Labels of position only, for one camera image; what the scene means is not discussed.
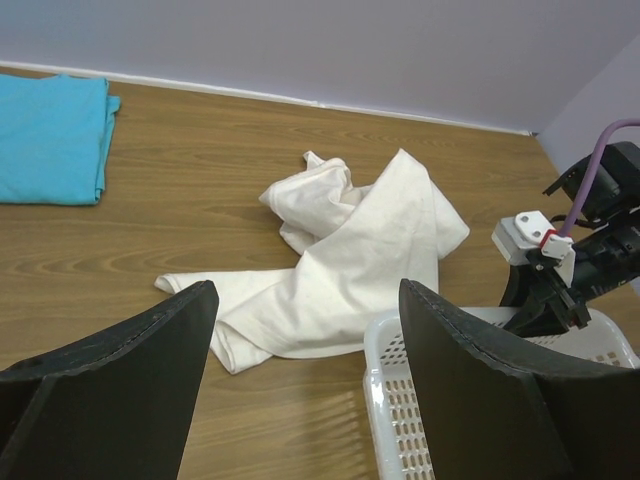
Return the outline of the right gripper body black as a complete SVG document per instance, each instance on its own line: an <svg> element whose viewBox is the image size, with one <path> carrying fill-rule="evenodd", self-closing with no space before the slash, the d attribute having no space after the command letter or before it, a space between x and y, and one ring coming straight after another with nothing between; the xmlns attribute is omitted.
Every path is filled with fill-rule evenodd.
<svg viewBox="0 0 640 480"><path fill-rule="evenodd" d="M552 294L541 299L541 313L533 328L584 328L591 320L587 303L639 276L639 212L633 211L573 245L573 279L566 285L549 258L539 251L529 255L551 282Z"/></svg>

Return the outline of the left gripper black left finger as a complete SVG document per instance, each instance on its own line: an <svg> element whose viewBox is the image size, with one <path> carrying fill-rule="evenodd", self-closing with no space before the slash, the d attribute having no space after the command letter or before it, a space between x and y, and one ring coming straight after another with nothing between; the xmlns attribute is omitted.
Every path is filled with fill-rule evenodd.
<svg viewBox="0 0 640 480"><path fill-rule="evenodd" d="M218 306L200 281L2 370L2 478L177 478Z"/></svg>

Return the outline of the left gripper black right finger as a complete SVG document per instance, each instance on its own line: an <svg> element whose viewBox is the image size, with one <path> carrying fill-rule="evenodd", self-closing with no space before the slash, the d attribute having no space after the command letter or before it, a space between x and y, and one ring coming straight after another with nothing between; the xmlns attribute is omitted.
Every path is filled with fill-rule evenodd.
<svg viewBox="0 0 640 480"><path fill-rule="evenodd" d="M555 352L413 281L399 315L439 479L635 479L639 373Z"/></svg>

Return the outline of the white plastic basket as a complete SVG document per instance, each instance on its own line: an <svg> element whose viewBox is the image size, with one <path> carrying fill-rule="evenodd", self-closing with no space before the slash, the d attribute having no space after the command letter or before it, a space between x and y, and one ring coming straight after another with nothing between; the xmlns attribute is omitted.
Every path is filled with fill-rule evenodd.
<svg viewBox="0 0 640 480"><path fill-rule="evenodd" d="M591 309L591 321L562 335L538 336L532 343L574 357L625 368L639 356L620 328ZM406 355L399 314L385 311L364 335L363 389L381 479L433 479L431 456Z"/></svg>

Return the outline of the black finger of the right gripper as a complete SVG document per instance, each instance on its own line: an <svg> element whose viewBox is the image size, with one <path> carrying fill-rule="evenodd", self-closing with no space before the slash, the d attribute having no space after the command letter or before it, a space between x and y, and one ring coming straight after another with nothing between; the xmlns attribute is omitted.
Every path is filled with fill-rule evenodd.
<svg viewBox="0 0 640 480"><path fill-rule="evenodd" d="M548 270L531 265L511 266L501 307L514 307L516 313L503 329L517 336L552 336L568 331L563 315L555 307L562 307L560 295Z"/></svg>

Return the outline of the white t shirt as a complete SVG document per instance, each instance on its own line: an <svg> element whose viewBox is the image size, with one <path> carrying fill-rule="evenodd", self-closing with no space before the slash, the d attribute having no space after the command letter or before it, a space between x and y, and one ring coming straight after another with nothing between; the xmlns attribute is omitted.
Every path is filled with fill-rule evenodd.
<svg viewBox="0 0 640 480"><path fill-rule="evenodd" d="M439 262L469 235L427 169L404 150L363 187L353 184L339 158L307 152L304 159L302 172L261 196L299 256L294 267L167 273L155 280L169 294L213 282L220 305L210 347L232 374L272 357L360 350L367 324L396 308L400 281L437 288Z"/></svg>

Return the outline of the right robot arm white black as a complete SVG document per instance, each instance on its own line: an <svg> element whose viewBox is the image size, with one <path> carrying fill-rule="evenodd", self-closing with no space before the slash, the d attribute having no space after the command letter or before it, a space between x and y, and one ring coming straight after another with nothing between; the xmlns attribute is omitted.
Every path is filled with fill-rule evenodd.
<svg viewBox="0 0 640 480"><path fill-rule="evenodd" d="M501 304L516 312L505 330L523 337L584 328L589 301L639 276L639 149L608 145L577 225L580 241L562 237L540 211L501 219L492 240L510 265Z"/></svg>

